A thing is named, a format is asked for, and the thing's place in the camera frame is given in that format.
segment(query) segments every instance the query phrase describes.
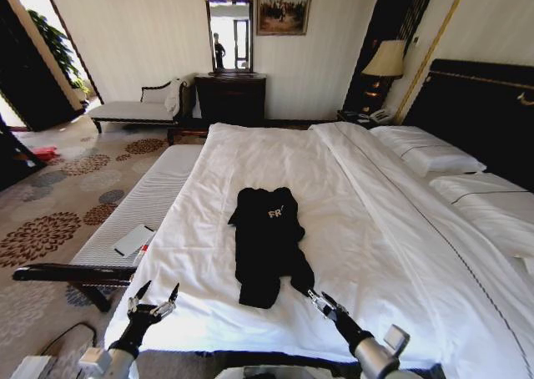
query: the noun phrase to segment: robotic hand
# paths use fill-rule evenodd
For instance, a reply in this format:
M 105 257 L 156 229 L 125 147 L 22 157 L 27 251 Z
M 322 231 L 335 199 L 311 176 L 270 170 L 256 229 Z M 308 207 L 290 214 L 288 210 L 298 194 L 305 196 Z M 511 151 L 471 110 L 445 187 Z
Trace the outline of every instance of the robotic hand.
M 314 306 L 335 323 L 335 328 L 349 343 L 350 354 L 355 356 L 365 379 L 416 379 L 416 374 L 409 371 L 398 371 L 399 355 L 404 351 L 410 335 L 396 325 L 391 325 L 385 334 L 382 346 L 373 335 L 364 331 L 350 318 L 347 310 L 326 293 L 322 296 L 313 289 L 308 290 L 308 296 Z
M 139 304 L 151 280 L 139 289 L 134 297 L 128 299 L 128 318 L 130 322 L 123 335 L 106 351 L 103 348 L 89 348 L 80 359 L 80 366 L 93 379 L 134 379 L 138 378 L 135 359 L 139 355 L 139 347 L 143 337 L 151 325 L 160 322 L 169 315 L 176 305 L 179 283 L 170 293 L 170 297 L 160 306 Z

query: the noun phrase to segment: wooden dresser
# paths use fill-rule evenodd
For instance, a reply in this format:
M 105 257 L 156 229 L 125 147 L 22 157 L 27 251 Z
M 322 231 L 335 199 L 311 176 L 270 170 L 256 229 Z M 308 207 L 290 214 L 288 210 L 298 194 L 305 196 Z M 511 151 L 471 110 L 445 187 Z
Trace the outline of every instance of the wooden dresser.
M 264 74 L 200 74 L 194 81 L 202 119 L 249 127 L 264 124 Z

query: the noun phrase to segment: bed bench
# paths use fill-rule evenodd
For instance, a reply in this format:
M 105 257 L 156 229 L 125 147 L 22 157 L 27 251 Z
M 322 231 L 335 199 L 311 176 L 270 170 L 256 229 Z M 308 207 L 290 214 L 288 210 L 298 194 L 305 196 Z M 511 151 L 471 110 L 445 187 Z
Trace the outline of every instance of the bed bench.
M 113 101 L 88 112 L 102 133 L 101 122 L 161 124 L 175 126 L 193 112 L 196 104 L 194 81 L 191 77 L 173 79 L 158 87 L 142 87 L 141 100 Z
M 113 244 L 137 225 L 157 230 L 182 189 L 202 145 L 174 145 L 156 160 L 108 219 L 69 264 L 31 264 L 18 268 L 14 280 L 66 281 L 102 312 L 111 307 L 97 286 L 128 286 L 137 253 L 128 258 Z

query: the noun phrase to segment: telephone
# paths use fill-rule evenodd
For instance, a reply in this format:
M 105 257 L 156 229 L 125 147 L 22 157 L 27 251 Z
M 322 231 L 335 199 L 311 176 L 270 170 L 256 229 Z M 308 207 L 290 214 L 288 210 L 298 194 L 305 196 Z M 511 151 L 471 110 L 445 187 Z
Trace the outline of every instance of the telephone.
M 387 109 L 379 109 L 369 115 L 369 118 L 377 124 L 386 124 L 393 119 L 392 113 Z

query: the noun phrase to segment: lamp shade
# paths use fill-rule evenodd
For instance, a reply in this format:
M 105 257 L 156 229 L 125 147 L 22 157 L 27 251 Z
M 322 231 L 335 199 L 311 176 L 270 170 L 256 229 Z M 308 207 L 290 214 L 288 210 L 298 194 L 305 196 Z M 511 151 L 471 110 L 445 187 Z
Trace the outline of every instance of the lamp shade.
M 405 43 L 403 39 L 382 41 L 362 74 L 384 77 L 402 76 Z

